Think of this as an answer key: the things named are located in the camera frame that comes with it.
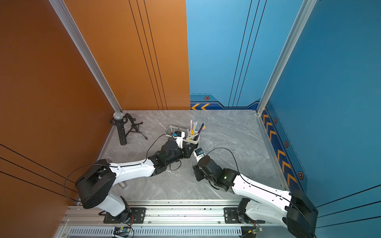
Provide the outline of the white toothbrush holder organizer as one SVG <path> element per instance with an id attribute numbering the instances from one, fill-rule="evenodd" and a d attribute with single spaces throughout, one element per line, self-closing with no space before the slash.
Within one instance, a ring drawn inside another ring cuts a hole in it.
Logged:
<path id="1" fill-rule="evenodd" d="M 189 131 L 189 129 L 184 129 L 181 127 L 176 127 L 169 125 L 166 130 L 166 134 L 169 134 L 169 136 L 173 137 L 180 137 L 184 143 L 189 143 L 189 144 L 198 144 L 199 143 L 199 133 L 197 130 L 194 132 Z"/>

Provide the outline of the yellow toothbrush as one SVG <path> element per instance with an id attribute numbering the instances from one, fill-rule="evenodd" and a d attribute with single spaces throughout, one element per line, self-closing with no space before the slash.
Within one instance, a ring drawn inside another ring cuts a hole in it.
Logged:
<path id="1" fill-rule="evenodd" d="M 192 126 L 192 131 L 191 131 L 191 134 L 192 134 L 192 135 L 195 135 L 195 134 L 196 134 L 196 127 L 197 127 L 197 121 L 194 121 L 194 122 L 193 122 L 193 126 Z"/>

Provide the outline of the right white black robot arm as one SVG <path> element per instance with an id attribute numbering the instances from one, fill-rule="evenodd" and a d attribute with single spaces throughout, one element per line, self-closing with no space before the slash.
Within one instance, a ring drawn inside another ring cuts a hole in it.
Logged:
<path id="1" fill-rule="evenodd" d="M 281 225 L 297 238 L 314 238 L 318 210 L 301 190 L 287 191 L 255 182 L 232 169 L 223 169 L 208 155 L 198 155 L 193 167 L 198 181 L 213 188 L 241 195 L 237 208 L 244 223 L 258 220 Z"/>

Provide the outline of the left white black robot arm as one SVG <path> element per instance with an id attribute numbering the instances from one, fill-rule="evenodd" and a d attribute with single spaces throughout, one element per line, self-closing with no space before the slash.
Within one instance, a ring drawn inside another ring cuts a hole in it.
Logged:
<path id="1" fill-rule="evenodd" d="M 121 182 L 159 175 L 172 163 L 189 159 L 198 148 L 198 143 L 179 146 L 169 139 L 154 155 L 132 163 L 109 163 L 102 159 L 91 167 L 75 182 L 82 206 L 85 209 L 99 208 L 120 223 L 130 222 L 132 210 L 122 196 L 111 193 L 111 188 Z"/>

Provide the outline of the small black tripod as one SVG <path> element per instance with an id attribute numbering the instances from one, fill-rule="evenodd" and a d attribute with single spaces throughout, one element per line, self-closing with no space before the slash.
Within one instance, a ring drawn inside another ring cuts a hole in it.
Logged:
<path id="1" fill-rule="evenodd" d="M 126 136 L 128 136 L 130 133 L 138 133 L 138 134 L 141 134 L 146 140 L 148 140 L 148 137 L 145 136 L 141 130 L 140 130 L 140 125 L 143 124 L 143 122 L 141 123 L 136 123 L 136 118 L 133 118 L 131 114 L 129 113 L 126 113 L 125 114 L 125 118 L 128 119 L 131 123 L 131 128 L 130 130 L 126 133 Z"/>

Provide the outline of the grey metal cylinder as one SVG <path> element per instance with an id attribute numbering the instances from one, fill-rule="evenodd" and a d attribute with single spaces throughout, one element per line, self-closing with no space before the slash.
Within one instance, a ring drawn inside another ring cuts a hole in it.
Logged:
<path id="1" fill-rule="evenodd" d="M 127 189 L 128 185 L 122 181 L 122 182 L 119 182 L 119 186 L 122 188 L 122 189 Z"/>

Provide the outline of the right green circuit board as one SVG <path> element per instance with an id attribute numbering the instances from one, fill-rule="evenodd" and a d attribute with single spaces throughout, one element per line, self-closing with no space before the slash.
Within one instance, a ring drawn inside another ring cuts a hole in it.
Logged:
<path id="1" fill-rule="evenodd" d="M 255 238 L 257 236 L 257 234 L 261 233 L 261 232 L 263 232 L 263 229 L 258 228 L 258 229 L 249 230 L 247 234 L 250 235 L 251 237 Z"/>

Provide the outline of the green circuit board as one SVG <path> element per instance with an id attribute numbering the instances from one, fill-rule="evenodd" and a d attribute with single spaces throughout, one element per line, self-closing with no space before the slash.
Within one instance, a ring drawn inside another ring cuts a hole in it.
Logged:
<path id="1" fill-rule="evenodd" d="M 115 227 L 113 238 L 133 238 L 135 232 L 130 227 Z"/>
<path id="2" fill-rule="evenodd" d="M 258 229 L 249 230 L 247 234 L 250 235 L 251 237 L 255 238 L 257 236 L 257 234 L 261 233 L 261 232 L 263 232 L 263 229 L 258 228 Z"/>

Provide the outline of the left green circuit board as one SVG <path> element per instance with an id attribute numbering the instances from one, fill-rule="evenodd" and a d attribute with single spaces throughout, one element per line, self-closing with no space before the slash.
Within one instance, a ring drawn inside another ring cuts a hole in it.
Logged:
<path id="1" fill-rule="evenodd" d="M 130 227 L 115 227 L 113 238 L 133 238 L 135 232 Z"/>

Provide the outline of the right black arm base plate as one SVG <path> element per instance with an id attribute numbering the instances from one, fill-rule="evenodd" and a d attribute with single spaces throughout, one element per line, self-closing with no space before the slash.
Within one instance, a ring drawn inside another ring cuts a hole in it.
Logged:
<path id="1" fill-rule="evenodd" d="M 239 209 L 238 207 L 225 207 L 224 211 L 224 219 L 225 224 L 246 224 L 246 220 L 244 218 L 244 211 Z"/>

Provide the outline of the black perforated post with ball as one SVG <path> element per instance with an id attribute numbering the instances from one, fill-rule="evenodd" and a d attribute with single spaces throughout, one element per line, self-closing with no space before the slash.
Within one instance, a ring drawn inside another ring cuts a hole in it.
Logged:
<path id="1" fill-rule="evenodd" d="M 117 128 L 121 146 L 127 145 L 127 139 L 126 139 L 127 136 L 125 132 L 126 123 L 127 123 L 127 119 L 122 112 L 115 112 L 113 114 L 113 118 L 110 120 L 110 124 Z"/>

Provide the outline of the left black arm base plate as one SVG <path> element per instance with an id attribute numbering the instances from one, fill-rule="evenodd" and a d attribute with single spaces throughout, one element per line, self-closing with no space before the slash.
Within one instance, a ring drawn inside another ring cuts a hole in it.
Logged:
<path id="1" fill-rule="evenodd" d="M 104 224 L 143 224 L 146 214 L 145 207 L 128 208 L 127 211 L 122 212 L 117 217 L 113 217 L 110 213 L 106 212 L 104 215 Z"/>

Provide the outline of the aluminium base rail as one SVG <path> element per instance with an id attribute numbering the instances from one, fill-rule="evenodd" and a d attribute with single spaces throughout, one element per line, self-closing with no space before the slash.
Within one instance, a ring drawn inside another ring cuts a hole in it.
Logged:
<path id="1" fill-rule="evenodd" d="M 256 238 L 291 238 L 287 228 L 259 221 L 258 224 L 225 224 L 225 207 L 238 207 L 239 200 L 151 200 L 130 201 L 130 208 L 145 207 L 143 224 L 104 224 L 105 211 L 71 206 L 62 218 L 56 238 L 113 238 L 115 227 L 130 227 L 134 238 L 149 237 L 244 237 L 262 228 Z"/>

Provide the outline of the left aluminium corner post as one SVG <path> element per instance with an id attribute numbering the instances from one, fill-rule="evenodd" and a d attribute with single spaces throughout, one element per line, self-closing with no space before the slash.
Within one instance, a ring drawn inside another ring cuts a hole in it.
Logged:
<path id="1" fill-rule="evenodd" d="M 92 75 L 96 79 L 98 85 L 102 89 L 104 95 L 108 99 L 110 105 L 115 112 L 122 112 L 123 110 L 121 105 L 107 82 L 106 77 L 104 76 L 65 2 L 59 0 L 49 0 L 49 2 L 84 59 L 86 65 L 90 69 Z"/>

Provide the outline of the aluminium corner post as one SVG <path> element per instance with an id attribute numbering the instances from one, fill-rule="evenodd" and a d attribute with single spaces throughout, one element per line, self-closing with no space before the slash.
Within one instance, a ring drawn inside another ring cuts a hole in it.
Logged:
<path id="1" fill-rule="evenodd" d="M 90 69 L 92 75 L 96 79 L 98 85 L 102 89 L 104 95 L 108 99 L 110 105 L 115 112 L 122 112 L 123 110 L 121 105 L 107 82 L 106 77 L 104 76 L 65 2 L 59 0 L 49 0 L 49 2 L 84 59 L 86 65 Z"/>
<path id="2" fill-rule="evenodd" d="M 257 108 L 261 116 L 300 38 L 317 0 L 303 1 Z"/>

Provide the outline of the right aluminium corner post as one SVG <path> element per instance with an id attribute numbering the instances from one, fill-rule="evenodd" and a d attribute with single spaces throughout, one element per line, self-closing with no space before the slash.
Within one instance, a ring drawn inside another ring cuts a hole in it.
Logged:
<path id="1" fill-rule="evenodd" d="M 257 108 L 261 116 L 300 38 L 317 0 L 303 1 Z"/>

